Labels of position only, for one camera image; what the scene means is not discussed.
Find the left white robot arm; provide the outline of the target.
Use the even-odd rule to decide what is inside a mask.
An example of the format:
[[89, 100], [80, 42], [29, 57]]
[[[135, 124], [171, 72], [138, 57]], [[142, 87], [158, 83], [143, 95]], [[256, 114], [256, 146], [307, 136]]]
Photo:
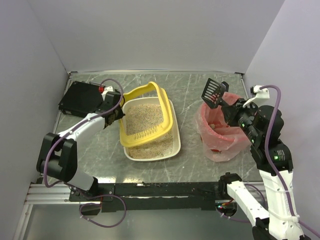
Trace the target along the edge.
[[123, 118], [120, 102], [123, 95], [118, 90], [107, 88], [102, 94], [103, 102], [93, 113], [88, 113], [80, 122], [58, 134], [44, 136], [40, 148], [36, 170], [43, 174], [47, 187], [47, 177], [57, 179], [71, 187], [80, 189], [90, 197], [99, 194], [99, 182], [78, 167], [79, 147], [99, 131]]

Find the black litter scoop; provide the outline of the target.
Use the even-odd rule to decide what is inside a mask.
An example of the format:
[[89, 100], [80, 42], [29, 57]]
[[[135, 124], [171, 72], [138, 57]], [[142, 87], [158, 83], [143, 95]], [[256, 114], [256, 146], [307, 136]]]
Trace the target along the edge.
[[225, 81], [219, 83], [208, 78], [201, 98], [210, 109], [216, 109], [218, 106], [228, 106], [227, 102], [223, 100], [224, 93], [228, 91], [229, 84]]

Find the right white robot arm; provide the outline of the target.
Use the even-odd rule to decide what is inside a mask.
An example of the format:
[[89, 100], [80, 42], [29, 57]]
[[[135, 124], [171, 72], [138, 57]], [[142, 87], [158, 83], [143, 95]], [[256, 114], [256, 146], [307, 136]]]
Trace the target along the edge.
[[307, 240], [299, 223], [293, 195], [293, 161], [289, 148], [280, 140], [282, 113], [269, 105], [233, 104], [219, 106], [230, 127], [240, 127], [250, 141], [250, 153], [262, 177], [268, 208], [261, 206], [236, 173], [227, 172], [218, 181], [221, 196], [234, 199], [252, 225], [256, 240]]

